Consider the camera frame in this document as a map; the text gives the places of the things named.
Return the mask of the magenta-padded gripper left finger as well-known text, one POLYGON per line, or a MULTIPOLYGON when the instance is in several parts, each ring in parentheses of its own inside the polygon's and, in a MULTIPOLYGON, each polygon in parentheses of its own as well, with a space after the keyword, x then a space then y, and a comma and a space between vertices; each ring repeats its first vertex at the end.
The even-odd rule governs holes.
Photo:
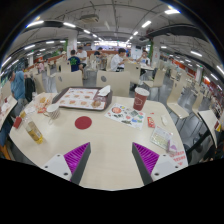
POLYGON ((54 155, 42 166, 42 169, 72 183, 79 184, 90 153, 91 146, 87 142, 64 155, 54 155))

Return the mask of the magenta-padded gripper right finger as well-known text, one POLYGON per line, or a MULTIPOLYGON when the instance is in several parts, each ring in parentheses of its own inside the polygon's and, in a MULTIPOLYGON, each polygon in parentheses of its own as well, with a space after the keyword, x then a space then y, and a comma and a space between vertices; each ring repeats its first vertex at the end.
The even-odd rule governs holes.
POLYGON ((164 178, 181 169, 180 165, 169 155, 159 155, 137 143, 132 143, 132 154, 145 185, 164 178))

